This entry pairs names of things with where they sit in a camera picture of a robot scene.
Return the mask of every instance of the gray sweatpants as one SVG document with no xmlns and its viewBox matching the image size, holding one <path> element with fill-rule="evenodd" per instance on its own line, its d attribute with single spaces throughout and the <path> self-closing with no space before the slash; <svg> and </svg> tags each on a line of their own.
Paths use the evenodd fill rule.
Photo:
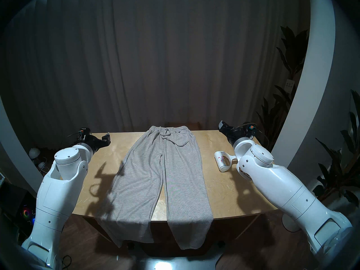
<svg viewBox="0 0 360 270">
<path fill-rule="evenodd" d="M 167 223 L 181 249 L 204 243 L 213 216 L 199 146 L 183 127 L 151 127 L 131 147 L 95 216 L 119 247 L 153 243 L 150 220 L 165 188 Z"/>
</svg>

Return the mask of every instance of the curtain fold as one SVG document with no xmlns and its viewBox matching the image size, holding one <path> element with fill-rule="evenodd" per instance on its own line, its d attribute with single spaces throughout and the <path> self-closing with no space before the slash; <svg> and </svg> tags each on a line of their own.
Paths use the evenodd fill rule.
<svg viewBox="0 0 360 270">
<path fill-rule="evenodd" d="M 2 36 L 3 79 L 38 147 L 84 126 L 257 121 L 287 78 L 280 25 L 309 17 L 309 0 L 33 0 Z"/>
</svg>

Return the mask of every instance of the sweatpants waistband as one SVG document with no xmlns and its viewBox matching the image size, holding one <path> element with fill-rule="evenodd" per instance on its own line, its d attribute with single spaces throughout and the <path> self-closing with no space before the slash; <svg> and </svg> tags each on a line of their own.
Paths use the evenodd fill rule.
<svg viewBox="0 0 360 270">
<path fill-rule="evenodd" d="M 155 126 L 152 126 L 149 130 L 150 131 L 158 131 L 161 134 L 166 133 L 166 130 L 168 130 L 170 133 L 179 132 L 179 131 L 189 131 L 188 127 L 186 127 L 186 126 L 182 126 L 182 127 L 155 127 Z"/>
</svg>

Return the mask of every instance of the potted plant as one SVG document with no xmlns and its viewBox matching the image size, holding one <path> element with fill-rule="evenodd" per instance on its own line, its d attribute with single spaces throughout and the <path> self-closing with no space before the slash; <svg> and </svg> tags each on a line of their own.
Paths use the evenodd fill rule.
<svg viewBox="0 0 360 270">
<path fill-rule="evenodd" d="M 360 96 L 353 90 L 351 90 L 351 93 L 355 102 L 357 117 L 360 118 Z M 353 192 L 345 188 L 349 186 L 360 188 L 360 129 L 356 123 L 355 114 L 350 112 L 349 115 L 352 125 L 352 136 L 347 130 L 342 130 L 341 134 L 344 137 L 347 148 L 352 153 L 352 158 L 346 166 L 342 167 L 341 151 L 329 149 L 324 143 L 316 139 L 331 156 L 332 162 L 329 170 L 327 170 L 323 164 L 319 163 L 324 178 L 321 176 L 317 177 L 321 185 L 316 186 L 313 192 L 320 201 L 325 200 L 331 194 L 337 192 L 339 197 L 344 196 L 349 202 L 359 207 L 359 199 Z"/>
<path fill-rule="evenodd" d="M 285 28 L 281 26 L 280 28 L 285 37 L 281 39 L 285 46 L 285 55 L 279 47 L 276 48 L 280 53 L 280 58 L 283 61 L 284 66 L 289 71 L 289 79 L 293 80 L 295 74 L 301 71 L 304 66 L 304 58 L 309 38 L 307 37 L 307 30 L 302 31 L 295 36 L 294 32 L 289 27 Z M 268 101 L 264 98 L 264 104 L 261 106 L 262 116 L 256 112 L 264 129 L 264 134 L 268 139 L 266 145 L 268 151 L 273 149 L 275 142 L 279 137 L 286 119 L 284 112 L 286 114 L 289 112 L 289 107 L 291 106 L 296 93 L 296 85 L 293 86 L 290 94 L 278 85 L 275 85 L 275 87 L 280 91 L 281 95 L 273 94 L 273 97 L 275 98 L 274 107 L 270 109 Z"/>
</svg>

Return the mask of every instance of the white wall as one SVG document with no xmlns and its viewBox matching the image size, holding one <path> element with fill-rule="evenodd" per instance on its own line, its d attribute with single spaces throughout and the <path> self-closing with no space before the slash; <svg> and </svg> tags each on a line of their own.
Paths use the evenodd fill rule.
<svg viewBox="0 0 360 270">
<path fill-rule="evenodd" d="M 343 11 L 331 0 L 311 0 L 309 46 L 299 90 L 272 151 L 275 162 L 306 185 L 321 175 L 318 163 L 331 163 L 315 138 L 333 149 L 343 145 L 340 131 L 349 126 L 350 89 L 360 93 L 359 68 L 360 40 Z"/>
<path fill-rule="evenodd" d="M 12 184 L 27 189 L 31 194 L 36 195 L 43 177 L 16 137 L 1 98 L 0 122 L 1 170 Z"/>
<path fill-rule="evenodd" d="M 272 150 L 275 162 L 287 167 L 308 132 L 325 91 L 335 45 L 331 0 L 310 0 L 309 44 L 294 101 Z"/>
</svg>

